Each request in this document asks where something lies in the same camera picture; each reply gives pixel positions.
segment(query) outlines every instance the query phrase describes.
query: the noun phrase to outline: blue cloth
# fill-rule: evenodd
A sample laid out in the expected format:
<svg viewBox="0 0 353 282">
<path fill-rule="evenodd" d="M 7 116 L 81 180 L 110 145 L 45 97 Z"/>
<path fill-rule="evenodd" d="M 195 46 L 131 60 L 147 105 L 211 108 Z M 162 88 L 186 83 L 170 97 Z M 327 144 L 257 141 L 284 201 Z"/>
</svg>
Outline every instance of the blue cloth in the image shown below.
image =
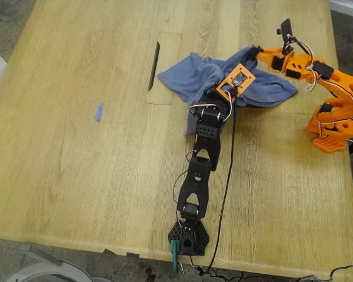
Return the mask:
<svg viewBox="0 0 353 282">
<path fill-rule="evenodd" d="M 247 104 L 272 107 L 288 99 L 297 89 L 286 79 L 257 69 L 258 61 L 251 56 L 253 46 L 247 46 L 226 61 L 201 58 L 191 52 L 176 65 L 157 75 L 159 80 L 173 90 L 188 105 L 197 103 L 203 93 L 220 83 L 237 64 L 243 64 L 255 80 L 238 97 L 238 106 Z M 195 132 L 197 118 L 188 111 L 186 133 Z"/>
</svg>

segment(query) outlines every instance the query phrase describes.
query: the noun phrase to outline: orange bracket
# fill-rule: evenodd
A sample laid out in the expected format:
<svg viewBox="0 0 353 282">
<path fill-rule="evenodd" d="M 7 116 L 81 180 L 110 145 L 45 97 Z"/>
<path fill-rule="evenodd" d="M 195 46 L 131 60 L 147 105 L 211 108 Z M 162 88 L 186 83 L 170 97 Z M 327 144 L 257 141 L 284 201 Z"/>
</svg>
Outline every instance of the orange bracket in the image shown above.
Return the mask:
<svg viewBox="0 0 353 282">
<path fill-rule="evenodd" d="M 235 83 L 239 83 L 237 88 L 237 97 L 255 80 L 254 75 L 249 72 L 242 64 L 238 64 L 229 75 L 216 87 L 218 93 L 224 97 L 228 102 L 229 96 L 222 90 L 222 87 L 229 85 L 231 88 L 235 87 Z"/>
</svg>

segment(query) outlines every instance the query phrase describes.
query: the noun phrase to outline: wood grain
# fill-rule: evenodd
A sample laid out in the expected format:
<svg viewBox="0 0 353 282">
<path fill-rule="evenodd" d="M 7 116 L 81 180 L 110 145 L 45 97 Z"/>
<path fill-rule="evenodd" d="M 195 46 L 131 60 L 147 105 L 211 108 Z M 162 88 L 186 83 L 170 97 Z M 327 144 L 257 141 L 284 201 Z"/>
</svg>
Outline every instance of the wood grain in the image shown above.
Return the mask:
<svg viewBox="0 0 353 282">
<path fill-rule="evenodd" d="M 337 66 L 327 1 L 38 0 L 0 82 L 0 238 L 170 261 L 172 185 L 193 140 L 175 94 L 171 105 L 146 103 L 158 35 L 182 35 L 179 61 L 190 51 L 225 59 L 281 46 L 275 30 L 288 17 Z M 214 266 L 327 279 L 353 264 L 349 156 L 310 144 L 305 126 L 329 93 L 292 82 L 300 91 L 283 104 L 239 110 Z M 214 249 L 231 122 L 209 180 L 200 265 Z M 335 276 L 353 281 L 353 269 Z"/>
</svg>

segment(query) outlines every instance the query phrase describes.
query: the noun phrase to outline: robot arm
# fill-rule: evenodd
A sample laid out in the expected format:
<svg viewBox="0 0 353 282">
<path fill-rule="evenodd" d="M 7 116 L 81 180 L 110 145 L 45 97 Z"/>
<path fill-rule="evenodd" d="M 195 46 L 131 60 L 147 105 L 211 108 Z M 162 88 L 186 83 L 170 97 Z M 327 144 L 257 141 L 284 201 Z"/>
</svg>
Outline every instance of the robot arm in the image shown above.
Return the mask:
<svg viewBox="0 0 353 282">
<path fill-rule="evenodd" d="M 312 141 L 316 147 L 325 152 L 343 150 L 345 141 L 353 137 L 353 76 L 328 66 L 323 58 L 314 57 L 309 46 L 293 37 L 289 19 L 281 24 L 277 33 L 282 35 L 283 48 L 260 48 L 256 58 L 274 72 L 307 80 L 311 83 L 306 88 L 308 92 L 320 84 L 335 96 L 325 99 L 316 108 L 307 130 L 319 134 Z M 297 43 L 305 54 L 294 56 L 293 43 Z"/>
<path fill-rule="evenodd" d="M 189 108 L 198 121 L 192 157 L 176 205 L 183 220 L 177 220 L 168 235 L 173 254 L 203 256 L 205 253 L 209 235 L 201 219 L 205 217 L 208 205 L 209 176 L 211 171 L 216 171 L 221 150 L 221 127 L 232 107 L 236 106 L 233 105 L 235 95 L 239 96 L 254 79 L 244 66 L 238 64 L 219 85 L 208 89 L 198 103 Z M 209 158 L 198 156 L 203 149 Z M 188 202 L 191 194 L 197 196 L 198 204 Z"/>
</svg>

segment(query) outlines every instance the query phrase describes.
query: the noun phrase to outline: black cable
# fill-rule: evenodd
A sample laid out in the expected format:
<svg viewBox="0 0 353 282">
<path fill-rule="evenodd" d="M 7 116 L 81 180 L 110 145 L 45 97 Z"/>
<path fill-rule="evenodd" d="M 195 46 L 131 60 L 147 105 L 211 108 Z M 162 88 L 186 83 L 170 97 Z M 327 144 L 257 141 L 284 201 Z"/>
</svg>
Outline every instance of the black cable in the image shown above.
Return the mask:
<svg viewBox="0 0 353 282">
<path fill-rule="evenodd" d="M 350 268 L 350 267 L 353 267 L 353 265 L 343 266 L 343 267 L 337 267 L 337 268 L 333 269 L 333 270 L 331 271 L 331 273 L 329 274 L 329 279 L 330 279 L 330 280 L 333 279 L 333 276 L 334 276 L 335 271 L 340 270 L 340 269 L 347 269 L 347 268 Z"/>
<path fill-rule="evenodd" d="M 234 93 L 237 93 L 237 88 L 238 87 L 234 87 Z M 230 181 L 230 175 L 231 175 L 231 169 L 233 167 L 233 156 L 234 156 L 234 139 L 235 139 L 235 125 L 236 125 L 236 121 L 237 121 L 237 95 L 234 95 L 234 115 L 233 115 L 233 128 L 232 128 L 232 134 L 231 134 L 231 152 L 230 152 L 230 165 L 229 165 L 229 170 L 228 170 L 228 177 L 227 177 L 227 181 L 226 181 L 226 187 L 225 187 L 225 194 L 224 194 L 224 198 L 222 199 L 222 204 L 221 204 L 221 212 L 219 214 L 219 221 L 218 221 L 218 231 L 217 231 L 217 239 L 216 239 L 216 246 L 214 248 L 214 253 L 213 253 L 213 257 L 211 260 L 211 263 L 209 264 L 207 271 L 209 271 L 212 268 L 214 259 L 216 257 L 216 253 L 217 253 L 217 248 L 218 248 L 218 243 L 219 243 L 219 235 L 221 233 L 221 222 L 222 222 L 222 215 L 224 213 L 224 207 L 225 207 L 225 202 L 226 202 L 226 196 L 228 194 L 228 188 L 229 188 L 229 181 Z"/>
<path fill-rule="evenodd" d="M 187 161 L 190 161 L 190 160 L 187 158 L 187 156 L 188 156 L 189 154 L 191 154 L 192 152 L 193 152 L 193 150 L 190 151 L 190 152 L 188 152 L 188 153 L 186 154 L 186 160 L 187 160 Z M 188 171 L 188 169 L 186 169 L 184 172 L 182 172 L 181 174 L 179 174 L 179 176 L 176 178 L 176 181 L 175 181 L 174 186 L 173 186 L 173 188 L 172 188 L 172 199 L 174 200 L 174 202 L 175 202 L 176 204 L 177 204 L 178 202 L 175 200 L 175 196 L 174 196 L 175 185 L 177 184 L 178 179 L 179 179 L 183 174 L 185 174 L 187 171 Z"/>
<path fill-rule="evenodd" d="M 342 266 L 342 267 L 337 267 L 337 268 L 334 268 L 331 273 L 329 274 L 329 279 L 326 279 L 326 280 L 322 280 L 322 279 L 319 279 L 318 277 L 316 277 L 315 275 L 309 275 L 309 276 L 305 276 L 305 277 L 300 277 L 297 279 L 297 281 L 305 281 L 307 279 L 314 279 L 315 281 L 320 281 L 320 282 L 331 282 L 334 278 L 334 273 L 335 271 L 337 270 L 340 270 L 340 269 L 347 269 L 347 268 L 350 268 L 350 267 L 353 267 L 353 265 L 348 265 L 348 266 Z"/>
<path fill-rule="evenodd" d="M 187 171 L 188 171 L 188 169 L 186 169 L 184 172 L 182 172 L 181 174 L 179 174 L 179 176 L 176 178 L 176 181 L 175 181 L 174 186 L 173 186 L 173 188 L 172 188 L 172 199 L 174 200 L 174 202 L 175 202 L 176 204 L 177 204 L 178 202 L 175 200 L 175 196 L 174 196 L 175 185 L 177 184 L 178 179 L 179 179 L 183 174 L 185 174 Z"/>
<path fill-rule="evenodd" d="M 193 152 L 194 152 L 194 150 L 192 150 L 192 151 L 190 151 L 190 152 L 187 153 L 187 155 L 186 155 L 186 160 L 187 160 L 187 162 L 189 162 L 189 161 L 191 160 L 191 159 L 188 159 L 187 156 L 188 156 L 189 154 L 193 153 Z"/>
<path fill-rule="evenodd" d="M 249 278 L 254 278 L 254 277 L 270 277 L 270 275 L 251 275 L 248 277 L 243 277 L 243 279 L 249 279 Z"/>
<path fill-rule="evenodd" d="M 334 92 L 332 92 L 332 91 L 329 91 L 334 97 L 336 97 L 336 98 L 338 98 L 338 96 L 334 93 Z"/>
</svg>

